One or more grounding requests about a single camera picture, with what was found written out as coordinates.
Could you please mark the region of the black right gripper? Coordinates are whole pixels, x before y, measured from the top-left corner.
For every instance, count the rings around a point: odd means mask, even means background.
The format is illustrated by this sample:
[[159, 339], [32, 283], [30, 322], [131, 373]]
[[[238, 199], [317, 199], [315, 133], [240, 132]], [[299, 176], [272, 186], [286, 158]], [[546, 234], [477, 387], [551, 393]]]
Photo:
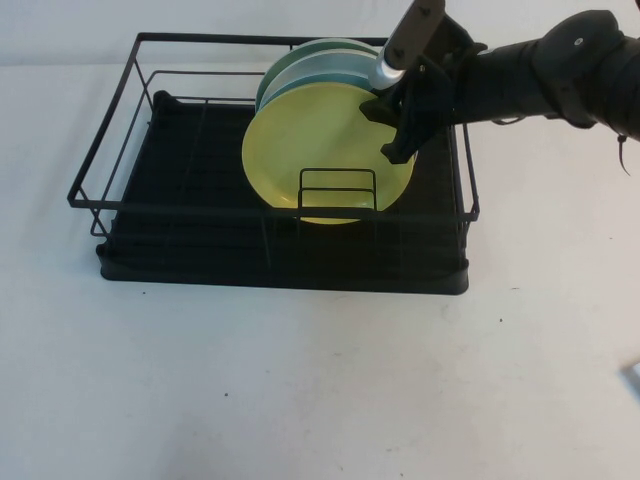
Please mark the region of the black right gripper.
[[486, 49], [446, 14], [412, 14], [402, 20], [398, 60], [404, 76], [398, 92], [384, 92], [359, 106], [368, 121], [396, 130], [381, 147], [391, 164], [408, 163], [434, 132], [453, 123], [458, 71]]

